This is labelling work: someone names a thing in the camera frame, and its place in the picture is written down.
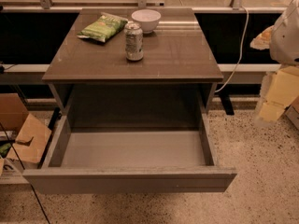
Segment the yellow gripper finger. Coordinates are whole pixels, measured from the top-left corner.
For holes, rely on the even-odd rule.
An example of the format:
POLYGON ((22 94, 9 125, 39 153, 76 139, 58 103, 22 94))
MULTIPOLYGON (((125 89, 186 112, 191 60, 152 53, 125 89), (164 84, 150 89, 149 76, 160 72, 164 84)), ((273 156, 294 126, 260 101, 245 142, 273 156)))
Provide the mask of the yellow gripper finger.
POLYGON ((266 102, 286 108, 299 96, 299 68, 288 66, 272 76, 266 102))
POLYGON ((254 121, 257 124, 274 124, 285 112, 281 105, 258 103, 255 109, 254 121))

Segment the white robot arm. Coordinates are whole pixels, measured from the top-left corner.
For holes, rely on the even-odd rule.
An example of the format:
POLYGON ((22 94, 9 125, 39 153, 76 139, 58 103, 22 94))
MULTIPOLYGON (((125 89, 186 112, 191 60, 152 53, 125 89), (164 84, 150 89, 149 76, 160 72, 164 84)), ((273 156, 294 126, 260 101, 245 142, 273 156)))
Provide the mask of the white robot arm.
POLYGON ((299 0, 292 0, 274 25, 250 43, 253 49, 269 49, 272 60, 281 64, 264 78, 256 106, 255 123, 275 123, 299 96, 299 0))

